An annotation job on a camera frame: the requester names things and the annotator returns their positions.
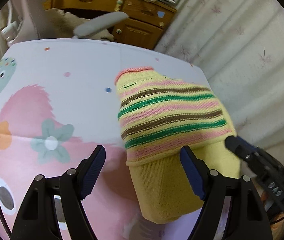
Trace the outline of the white leaf print curtain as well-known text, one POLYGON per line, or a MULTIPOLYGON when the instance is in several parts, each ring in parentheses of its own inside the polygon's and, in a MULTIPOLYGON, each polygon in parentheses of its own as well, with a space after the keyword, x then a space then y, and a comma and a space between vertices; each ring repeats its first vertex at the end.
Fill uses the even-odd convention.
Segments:
POLYGON ((203 70, 239 136, 284 162, 284 8, 277 0, 175 0, 156 51, 203 70))

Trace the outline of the yellow striped knit cardigan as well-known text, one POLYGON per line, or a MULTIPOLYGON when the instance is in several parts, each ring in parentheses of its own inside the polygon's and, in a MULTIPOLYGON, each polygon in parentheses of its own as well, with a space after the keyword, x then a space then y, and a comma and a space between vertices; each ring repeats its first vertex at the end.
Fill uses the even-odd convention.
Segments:
POLYGON ((172 79, 152 67, 123 70, 115 86, 126 164, 145 219, 166 224, 202 207, 181 165, 184 146, 210 169, 240 176, 239 158, 224 145, 236 135, 234 125, 209 87, 172 79))

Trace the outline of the cartoon print bed sheet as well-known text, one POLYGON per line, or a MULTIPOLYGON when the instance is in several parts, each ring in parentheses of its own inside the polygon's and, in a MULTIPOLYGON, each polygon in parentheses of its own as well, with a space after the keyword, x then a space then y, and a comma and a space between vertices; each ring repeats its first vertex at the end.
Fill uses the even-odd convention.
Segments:
MULTIPOLYGON (((106 162, 83 207, 98 239, 187 239, 199 211, 158 225, 143 219, 126 166, 115 77, 152 67, 207 86, 200 68, 151 50, 106 41, 22 42, 0 60, 0 208, 13 228, 37 175, 62 175, 96 146, 106 162)), ((0 235, 7 234, 0 221, 0 235)))

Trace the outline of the white ergonomic office chair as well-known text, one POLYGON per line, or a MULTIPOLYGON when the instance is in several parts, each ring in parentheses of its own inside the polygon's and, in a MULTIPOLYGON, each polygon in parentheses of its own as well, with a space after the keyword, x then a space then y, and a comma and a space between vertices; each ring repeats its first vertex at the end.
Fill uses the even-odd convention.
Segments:
POLYGON ((7 26, 2 37, 8 46, 48 38, 86 38, 113 41, 109 28, 129 18, 116 11, 92 20, 77 17, 61 9, 44 9, 48 0, 9 0, 7 26))

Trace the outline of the beige cloth on chair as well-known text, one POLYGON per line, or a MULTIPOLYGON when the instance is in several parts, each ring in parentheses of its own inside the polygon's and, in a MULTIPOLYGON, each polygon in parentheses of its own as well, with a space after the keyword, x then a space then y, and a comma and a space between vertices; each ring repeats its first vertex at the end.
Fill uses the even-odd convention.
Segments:
MULTIPOLYGON (((70 12, 64 12, 64 10, 51 8, 45 10, 45 14, 52 24, 54 33, 57 38, 72 38, 74 29, 86 22, 91 20, 77 17, 70 12)), ((103 29, 99 33, 93 35, 92 37, 82 37, 90 38, 93 40, 104 40, 104 41, 114 41, 114 36, 109 33, 107 29, 103 29)))

